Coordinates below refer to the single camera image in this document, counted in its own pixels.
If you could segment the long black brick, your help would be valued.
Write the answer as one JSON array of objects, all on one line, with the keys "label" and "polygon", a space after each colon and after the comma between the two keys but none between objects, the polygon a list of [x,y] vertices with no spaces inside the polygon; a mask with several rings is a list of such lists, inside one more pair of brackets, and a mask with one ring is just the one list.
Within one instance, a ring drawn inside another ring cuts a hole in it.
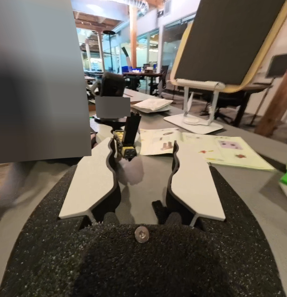
[{"label": "long black brick", "polygon": [[139,112],[131,112],[130,116],[127,117],[122,139],[124,146],[134,146],[140,120],[141,115]]}]

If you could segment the brown background table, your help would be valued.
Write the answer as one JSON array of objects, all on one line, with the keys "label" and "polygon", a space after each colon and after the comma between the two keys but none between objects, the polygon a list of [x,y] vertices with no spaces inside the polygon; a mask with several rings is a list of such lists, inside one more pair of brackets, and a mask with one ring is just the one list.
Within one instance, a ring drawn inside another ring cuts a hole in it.
[{"label": "brown background table", "polygon": [[158,90],[158,95],[160,95],[160,90],[163,90],[166,88],[166,76],[165,72],[163,73],[153,73],[153,72],[124,72],[123,77],[125,79],[130,80],[130,84],[127,86],[128,89],[131,89],[133,91],[138,91],[138,83],[141,78],[149,78],[150,82],[148,86],[150,87],[149,89],[149,95],[153,96],[156,93],[154,91],[157,89]]}]

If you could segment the crumpled white paper bag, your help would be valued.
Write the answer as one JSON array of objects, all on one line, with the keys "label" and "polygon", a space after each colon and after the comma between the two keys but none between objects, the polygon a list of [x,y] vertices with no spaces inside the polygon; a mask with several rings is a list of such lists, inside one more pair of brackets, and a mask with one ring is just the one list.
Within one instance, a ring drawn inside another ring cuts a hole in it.
[{"label": "crumpled white paper bag", "polygon": [[131,107],[143,113],[157,113],[170,110],[172,103],[173,100],[149,98],[131,105]]}]

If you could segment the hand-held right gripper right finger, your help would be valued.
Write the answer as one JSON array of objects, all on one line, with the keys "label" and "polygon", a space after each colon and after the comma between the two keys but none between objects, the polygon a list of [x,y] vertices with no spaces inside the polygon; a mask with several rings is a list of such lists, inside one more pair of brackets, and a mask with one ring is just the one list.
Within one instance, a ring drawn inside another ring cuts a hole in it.
[{"label": "hand-held right gripper right finger", "polygon": [[208,163],[182,141],[174,142],[172,154],[166,194],[168,209],[178,212],[189,226],[194,226],[198,219],[224,222],[225,212]]}]

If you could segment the brown wooden leg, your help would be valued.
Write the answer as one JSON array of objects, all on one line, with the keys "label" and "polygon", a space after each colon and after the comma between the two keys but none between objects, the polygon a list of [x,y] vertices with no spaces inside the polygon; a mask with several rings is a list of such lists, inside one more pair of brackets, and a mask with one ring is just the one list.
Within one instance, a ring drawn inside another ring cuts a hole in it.
[{"label": "brown wooden leg", "polygon": [[265,115],[262,118],[260,135],[269,137],[281,122],[287,111],[287,72],[278,87]]}]

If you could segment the dark divider panel pale edge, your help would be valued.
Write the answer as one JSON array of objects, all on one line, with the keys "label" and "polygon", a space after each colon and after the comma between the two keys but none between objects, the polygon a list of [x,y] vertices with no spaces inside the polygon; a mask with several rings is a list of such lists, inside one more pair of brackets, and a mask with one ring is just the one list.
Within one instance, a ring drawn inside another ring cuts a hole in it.
[{"label": "dark divider panel pale edge", "polygon": [[287,18],[287,0],[202,0],[186,28],[170,80],[216,81],[244,89]]}]

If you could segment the white tablet stand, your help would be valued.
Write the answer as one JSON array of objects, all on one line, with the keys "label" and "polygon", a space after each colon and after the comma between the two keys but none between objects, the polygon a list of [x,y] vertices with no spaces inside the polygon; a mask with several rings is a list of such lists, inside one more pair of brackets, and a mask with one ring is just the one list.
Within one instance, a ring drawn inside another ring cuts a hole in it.
[{"label": "white tablet stand", "polygon": [[[184,93],[184,102],[183,102],[183,122],[189,125],[201,125],[201,126],[209,127],[214,120],[219,93],[226,88],[226,85],[216,81],[202,82],[202,81],[194,81],[194,80],[186,80],[186,79],[175,79],[175,80],[172,80],[172,83],[176,86],[184,87],[185,93]],[[193,93],[189,98],[189,88],[213,91],[212,104],[209,108],[209,119],[204,124],[200,123],[199,120],[190,119],[188,116],[188,112],[190,109],[189,103],[193,99]]]}]

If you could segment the small dark screen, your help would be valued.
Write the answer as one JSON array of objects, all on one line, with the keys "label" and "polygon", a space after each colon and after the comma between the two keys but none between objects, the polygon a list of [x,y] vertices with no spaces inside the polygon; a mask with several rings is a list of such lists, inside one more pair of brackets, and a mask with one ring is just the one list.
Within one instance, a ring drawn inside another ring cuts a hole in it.
[{"label": "small dark screen", "polygon": [[281,78],[287,71],[287,54],[275,55],[271,58],[266,71],[266,79]]}]

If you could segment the open instruction booklet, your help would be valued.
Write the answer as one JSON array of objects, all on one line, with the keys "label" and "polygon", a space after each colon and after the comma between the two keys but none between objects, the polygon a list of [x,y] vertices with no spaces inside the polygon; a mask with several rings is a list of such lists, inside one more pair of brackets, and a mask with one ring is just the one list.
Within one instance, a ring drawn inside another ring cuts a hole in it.
[{"label": "open instruction booklet", "polygon": [[175,141],[208,162],[238,168],[274,171],[275,168],[257,154],[241,137],[199,135],[178,128],[140,129],[141,155],[171,154]]}]

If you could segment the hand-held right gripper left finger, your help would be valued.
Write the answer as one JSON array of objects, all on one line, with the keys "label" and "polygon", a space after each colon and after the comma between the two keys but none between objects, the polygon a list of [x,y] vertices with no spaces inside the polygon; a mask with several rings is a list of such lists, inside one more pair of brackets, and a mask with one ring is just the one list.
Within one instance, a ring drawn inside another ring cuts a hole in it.
[{"label": "hand-held right gripper left finger", "polygon": [[91,151],[91,156],[79,161],[59,218],[87,216],[92,223],[102,222],[108,212],[114,212],[121,202],[116,176],[116,146],[106,138]]}]

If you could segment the grey desk with wooden edge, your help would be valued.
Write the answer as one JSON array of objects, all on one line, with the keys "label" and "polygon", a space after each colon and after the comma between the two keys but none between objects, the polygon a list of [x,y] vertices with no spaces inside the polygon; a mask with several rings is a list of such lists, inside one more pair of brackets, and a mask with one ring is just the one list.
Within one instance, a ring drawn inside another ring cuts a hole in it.
[{"label": "grey desk with wooden edge", "polygon": [[136,104],[136,103],[138,103],[140,101],[144,101],[144,100],[149,99],[149,98],[160,99],[159,97],[155,97],[155,96],[148,95],[148,94],[138,92],[138,91],[133,91],[131,89],[125,89],[124,93],[123,93],[123,96],[126,97],[126,98],[130,98],[130,104],[131,105],[134,105],[134,104]]}]

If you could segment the grey and yellow brick assembly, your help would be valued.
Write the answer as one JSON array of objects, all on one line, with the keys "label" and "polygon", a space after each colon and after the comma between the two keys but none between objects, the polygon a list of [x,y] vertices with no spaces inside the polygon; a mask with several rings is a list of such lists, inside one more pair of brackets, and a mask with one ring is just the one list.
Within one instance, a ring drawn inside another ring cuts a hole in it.
[{"label": "grey and yellow brick assembly", "polygon": [[113,138],[116,143],[117,155],[125,160],[131,161],[137,156],[135,149],[135,136],[126,130],[113,131]]}]

